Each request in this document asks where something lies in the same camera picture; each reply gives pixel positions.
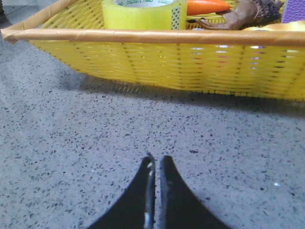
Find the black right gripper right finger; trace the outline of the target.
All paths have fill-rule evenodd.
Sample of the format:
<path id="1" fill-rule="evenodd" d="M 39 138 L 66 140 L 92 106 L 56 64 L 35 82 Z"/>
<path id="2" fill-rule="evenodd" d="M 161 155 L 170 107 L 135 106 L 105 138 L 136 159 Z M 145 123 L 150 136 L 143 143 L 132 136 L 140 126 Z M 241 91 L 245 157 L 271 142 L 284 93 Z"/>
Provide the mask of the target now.
<path id="1" fill-rule="evenodd" d="M 189 189 L 171 156 L 161 161 L 163 229 L 228 229 Z"/>

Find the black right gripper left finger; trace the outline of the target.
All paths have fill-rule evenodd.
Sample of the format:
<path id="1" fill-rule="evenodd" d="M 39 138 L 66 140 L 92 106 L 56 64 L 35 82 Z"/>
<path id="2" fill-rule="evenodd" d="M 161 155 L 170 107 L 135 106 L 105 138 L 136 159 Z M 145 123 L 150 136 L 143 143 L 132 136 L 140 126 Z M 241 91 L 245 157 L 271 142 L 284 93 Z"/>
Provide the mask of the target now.
<path id="1" fill-rule="evenodd" d="M 120 198 L 90 229 L 152 229 L 155 207 L 155 160 L 148 154 Z"/>

